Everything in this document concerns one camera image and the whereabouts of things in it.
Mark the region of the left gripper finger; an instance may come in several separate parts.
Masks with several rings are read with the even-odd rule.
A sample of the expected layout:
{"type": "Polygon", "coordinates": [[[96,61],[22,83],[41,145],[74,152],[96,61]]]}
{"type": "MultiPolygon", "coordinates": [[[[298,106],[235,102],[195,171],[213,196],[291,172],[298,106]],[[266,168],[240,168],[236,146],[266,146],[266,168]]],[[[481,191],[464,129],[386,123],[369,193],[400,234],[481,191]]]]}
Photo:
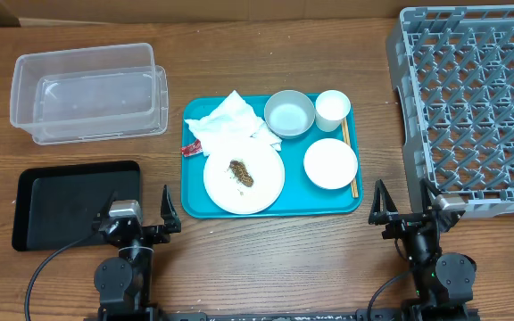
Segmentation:
{"type": "Polygon", "coordinates": [[[171,201],[170,190],[167,185],[165,185],[162,190],[160,216],[164,221],[164,228],[167,234],[181,232],[181,221],[171,201]]]}
{"type": "Polygon", "coordinates": [[[107,198],[107,201],[103,205],[103,207],[98,211],[96,216],[93,218],[91,229],[92,230],[99,230],[100,226],[103,224],[103,222],[109,217],[109,210],[112,206],[112,204],[117,199],[117,192],[115,190],[112,190],[111,194],[107,198]]]}

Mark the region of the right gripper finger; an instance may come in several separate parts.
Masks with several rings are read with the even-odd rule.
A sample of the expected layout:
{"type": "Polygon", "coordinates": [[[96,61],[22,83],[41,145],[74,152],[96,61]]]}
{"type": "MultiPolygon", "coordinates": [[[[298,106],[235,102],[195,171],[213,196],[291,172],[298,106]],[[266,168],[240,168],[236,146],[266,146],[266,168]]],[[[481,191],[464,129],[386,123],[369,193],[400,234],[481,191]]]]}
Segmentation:
{"type": "Polygon", "coordinates": [[[370,225],[385,225],[398,219],[399,213],[384,182],[375,183],[374,200],[369,213],[370,225]]]}
{"type": "Polygon", "coordinates": [[[437,206],[434,204],[434,200],[441,194],[440,190],[437,189],[426,177],[422,177],[419,180],[419,185],[423,212],[426,214],[434,213],[437,211],[437,206]]]}

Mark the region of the small white plate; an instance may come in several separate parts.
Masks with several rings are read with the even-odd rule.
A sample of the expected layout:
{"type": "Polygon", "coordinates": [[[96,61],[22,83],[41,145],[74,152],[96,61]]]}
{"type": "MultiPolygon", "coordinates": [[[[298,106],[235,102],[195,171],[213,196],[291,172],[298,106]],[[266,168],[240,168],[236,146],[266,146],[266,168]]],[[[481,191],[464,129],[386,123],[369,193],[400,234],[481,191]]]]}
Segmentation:
{"type": "Polygon", "coordinates": [[[359,170],[359,161],[349,144],[335,138],[323,138],[307,149],[303,166],[314,185],[336,190],[352,183],[359,170]]]}

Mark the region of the wooden chopstick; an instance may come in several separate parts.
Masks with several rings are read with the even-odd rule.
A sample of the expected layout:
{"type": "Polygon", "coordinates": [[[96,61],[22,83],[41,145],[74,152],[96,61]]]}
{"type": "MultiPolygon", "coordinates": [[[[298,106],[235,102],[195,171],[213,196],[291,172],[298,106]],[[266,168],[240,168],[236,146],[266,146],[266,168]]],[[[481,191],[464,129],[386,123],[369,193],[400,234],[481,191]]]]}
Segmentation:
{"type": "MultiPolygon", "coordinates": [[[[341,123],[341,129],[342,129],[342,133],[343,133],[343,141],[349,146],[349,147],[352,147],[352,144],[351,144],[351,139],[350,139],[350,131],[349,131],[349,128],[348,128],[348,122],[347,122],[347,118],[344,118],[342,123],[341,123]]],[[[352,197],[354,199],[358,198],[359,197],[359,191],[358,191],[358,186],[357,186],[357,181],[356,181],[356,177],[354,177],[351,181],[351,189],[352,189],[352,197]]]]}

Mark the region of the white cup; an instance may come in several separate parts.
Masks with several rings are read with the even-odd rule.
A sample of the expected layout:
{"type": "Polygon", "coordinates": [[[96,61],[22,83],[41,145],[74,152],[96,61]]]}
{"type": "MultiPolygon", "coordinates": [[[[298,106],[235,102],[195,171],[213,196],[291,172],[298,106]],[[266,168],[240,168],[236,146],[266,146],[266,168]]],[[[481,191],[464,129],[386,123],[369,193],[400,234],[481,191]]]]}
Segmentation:
{"type": "Polygon", "coordinates": [[[321,93],[314,104],[315,124],[324,132],[336,130],[352,108],[348,96],[337,90],[327,90],[321,93]]]}

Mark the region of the grey bowl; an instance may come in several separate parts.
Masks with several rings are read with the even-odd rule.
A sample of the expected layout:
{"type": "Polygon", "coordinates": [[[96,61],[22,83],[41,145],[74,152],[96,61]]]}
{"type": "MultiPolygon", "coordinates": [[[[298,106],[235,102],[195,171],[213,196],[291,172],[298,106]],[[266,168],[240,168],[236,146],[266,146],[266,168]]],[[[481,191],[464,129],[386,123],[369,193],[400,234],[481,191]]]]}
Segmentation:
{"type": "Polygon", "coordinates": [[[315,120],[312,100],[296,90],[283,90],[265,103],[264,119],[269,129],[284,139],[301,136],[315,120]]]}

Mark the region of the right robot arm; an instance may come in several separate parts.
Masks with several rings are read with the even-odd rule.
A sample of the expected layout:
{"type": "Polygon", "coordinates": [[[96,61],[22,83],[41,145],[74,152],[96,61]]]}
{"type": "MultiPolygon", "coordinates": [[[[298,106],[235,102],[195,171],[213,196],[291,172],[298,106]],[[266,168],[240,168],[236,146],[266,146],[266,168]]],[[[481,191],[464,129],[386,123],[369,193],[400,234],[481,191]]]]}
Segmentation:
{"type": "Polygon", "coordinates": [[[367,319],[376,316],[373,305],[388,286],[411,276],[417,297],[404,300],[392,320],[478,320],[478,312],[467,307],[473,300],[476,262],[457,252],[444,253],[440,246],[441,234],[460,221],[466,203],[459,196],[442,194],[426,178],[419,186],[422,211],[401,214],[384,182],[375,183],[369,223],[385,227],[382,238],[394,241],[409,269],[378,288],[369,301],[367,319]]]}

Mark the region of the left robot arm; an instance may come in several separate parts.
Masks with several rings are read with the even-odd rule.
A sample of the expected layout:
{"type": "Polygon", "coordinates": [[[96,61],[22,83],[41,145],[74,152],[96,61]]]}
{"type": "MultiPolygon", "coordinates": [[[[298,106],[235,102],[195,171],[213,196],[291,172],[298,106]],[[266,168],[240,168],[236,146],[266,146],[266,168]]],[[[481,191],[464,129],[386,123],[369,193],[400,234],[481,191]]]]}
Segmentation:
{"type": "Polygon", "coordinates": [[[169,243],[181,231],[181,222],[167,187],[162,190],[161,225],[145,226],[136,200],[116,199],[112,193],[96,214],[92,230],[118,249],[118,255],[104,260],[95,270],[99,292],[99,320],[166,320],[152,303],[153,247],[169,243]]]}

